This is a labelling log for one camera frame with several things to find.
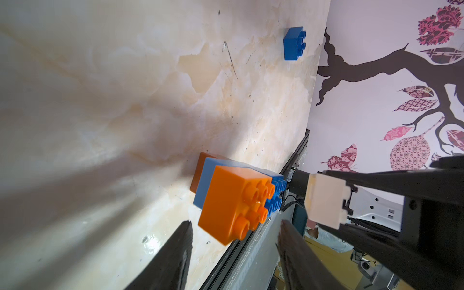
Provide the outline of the dark blue square brick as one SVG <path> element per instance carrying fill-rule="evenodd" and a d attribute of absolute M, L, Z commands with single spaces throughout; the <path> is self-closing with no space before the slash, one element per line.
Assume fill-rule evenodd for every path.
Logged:
<path fill-rule="evenodd" d="M 296 61 L 303 56 L 303 51 L 306 48 L 305 38 L 306 31 L 303 30 L 303 27 L 292 27 L 287 31 L 283 39 L 285 60 Z"/>

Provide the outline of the orange long brick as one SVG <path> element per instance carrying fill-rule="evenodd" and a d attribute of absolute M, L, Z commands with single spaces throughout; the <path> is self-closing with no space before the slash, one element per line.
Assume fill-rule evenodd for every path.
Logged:
<path fill-rule="evenodd" d="M 267 200 L 273 197 L 272 178 L 245 167 L 217 166 L 198 225 L 223 245 L 243 240 L 266 222 Z"/>

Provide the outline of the brown small brick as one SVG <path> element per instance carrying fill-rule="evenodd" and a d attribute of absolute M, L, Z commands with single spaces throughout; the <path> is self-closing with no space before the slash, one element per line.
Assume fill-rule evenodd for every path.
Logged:
<path fill-rule="evenodd" d="M 192 193 L 196 193 L 196 191 L 198 189 L 198 184 L 199 184 L 199 180 L 201 178 L 201 174 L 202 174 L 202 171 L 203 171 L 205 159 L 208 158 L 208 157 L 210 157 L 210 158 L 218 158 L 217 155 L 214 155 L 214 154 L 211 154 L 211 153 L 201 152 L 199 154 L 198 162 L 197 162 L 196 169 L 195 169 L 193 179 L 192 179 L 192 183 L 191 183 L 191 186 L 190 186 L 190 191 Z"/>

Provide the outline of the small light blue brick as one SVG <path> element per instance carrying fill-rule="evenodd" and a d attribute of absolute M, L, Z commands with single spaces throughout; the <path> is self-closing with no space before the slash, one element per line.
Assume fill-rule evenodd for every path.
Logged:
<path fill-rule="evenodd" d="M 275 211 L 280 210 L 282 206 L 282 193 L 286 190 L 287 182 L 284 179 L 284 176 L 275 172 L 272 172 L 267 169 L 261 169 L 247 163 L 242 163 L 238 161 L 233 161 L 228 158 L 223 158 L 218 156 L 218 158 L 206 158 L 203 171 L 201 174 L 201 178 L 199 180 L 198 189 L 195 193 L 195 198 L 193 204 L 197 206 L 197 208 L 202 209 L 207 197 L 207 192 L 209 190 L 210 182 L 213 177 L 214 171 L 216 166 L 228 166 L 228 167 L 243 167 L 243 168 L 250 168 L 261 174 L 270 176 L 272 178 L 271 183 L 275 187 L 275 191 L 273 197 L 271 199 L 267 199 L 265 203 L 265 208 L 268 210 L 268 215 L 270 216 Z"/>

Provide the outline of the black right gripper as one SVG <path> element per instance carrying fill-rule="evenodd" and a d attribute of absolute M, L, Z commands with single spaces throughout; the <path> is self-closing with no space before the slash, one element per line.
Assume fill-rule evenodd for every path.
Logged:
<path fill-rule="evenodd" d="M 417 290 L 464 288 L 464 158 L 444 157 L 430 169 L 325 175 L 405 197 L 399 240 L 342 224 L 319 228 L 369 254 Z"/>

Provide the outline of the white brick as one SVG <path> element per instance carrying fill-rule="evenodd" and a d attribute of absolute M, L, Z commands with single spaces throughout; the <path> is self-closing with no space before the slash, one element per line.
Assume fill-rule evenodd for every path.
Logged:
<path fill-rule="evenodd" d="M 338 230 L 348 219 L 348 211 L 343 204 L 350 196 L 351 188 L 345 180 L 324 174 L 310 174 L 304 199 L 308 219 Z"/>

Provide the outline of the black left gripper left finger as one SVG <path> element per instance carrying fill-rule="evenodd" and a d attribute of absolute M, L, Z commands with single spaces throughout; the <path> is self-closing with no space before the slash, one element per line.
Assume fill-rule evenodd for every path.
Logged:
<path fill-rule="evenodd" d="M 183 290 L 193 249 L 191 221 L 182 222 L 128 290 Z"/>

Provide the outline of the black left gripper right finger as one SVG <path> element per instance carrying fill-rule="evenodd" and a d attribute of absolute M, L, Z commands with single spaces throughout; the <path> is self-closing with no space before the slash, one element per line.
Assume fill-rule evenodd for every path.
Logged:
<path fill-rule="evenodd" d="M 288 290 L 343 290 L 345 287 L 322 264 L 303 236 L 288 220 L 280 223 L 277 250 Z"/>

